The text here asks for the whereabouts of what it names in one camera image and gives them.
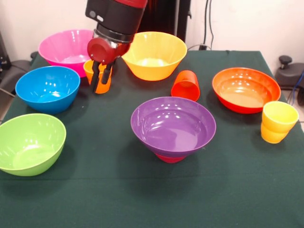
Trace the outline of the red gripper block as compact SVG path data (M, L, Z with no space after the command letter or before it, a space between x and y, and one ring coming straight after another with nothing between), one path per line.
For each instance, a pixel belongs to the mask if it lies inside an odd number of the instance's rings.
M115 64L115 60L118 57L123 56L129 48L130 43L116 43L100 37L93 38L88 42L87 52L93 60L93 76L91 80L91 89L93 93L95 93L99 82L100 64L106 65L102 76L102 84L106 85L110 77L111 69Z

